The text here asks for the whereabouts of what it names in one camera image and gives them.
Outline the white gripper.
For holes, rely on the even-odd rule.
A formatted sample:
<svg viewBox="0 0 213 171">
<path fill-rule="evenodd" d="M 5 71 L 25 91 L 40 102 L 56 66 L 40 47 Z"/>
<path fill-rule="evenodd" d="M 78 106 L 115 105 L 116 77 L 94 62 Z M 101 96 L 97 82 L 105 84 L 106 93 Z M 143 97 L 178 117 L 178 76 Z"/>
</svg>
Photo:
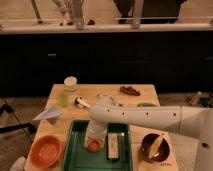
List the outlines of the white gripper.
<svg viewBox="0 0 213 171">
<path fill-rule="evenodd" d="M 86 128 L 84 146 L 88 147 L 93 140 L 96 140 L 100 147 L 103 147 L 107 136 L 107 127 L 106 123 L 90 120 Z"/>
</svg>

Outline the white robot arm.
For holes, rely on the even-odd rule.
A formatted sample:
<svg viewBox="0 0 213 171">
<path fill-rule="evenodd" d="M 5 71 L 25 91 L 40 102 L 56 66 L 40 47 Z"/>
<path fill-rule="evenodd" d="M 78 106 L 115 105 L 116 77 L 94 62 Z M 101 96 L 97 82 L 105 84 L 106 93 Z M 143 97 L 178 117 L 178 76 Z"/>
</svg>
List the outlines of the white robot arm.
<svg viewBox="0 0 213 171">
<path fill-rule="evenodd" d="M 89 110 L 87 135 L 102 139 L 109 123 L 164 130 L 199 140 L 194 171 L 213 171 L 213 108 L 159 106 L 120 107 L 96 103 Z"/>
</svg>

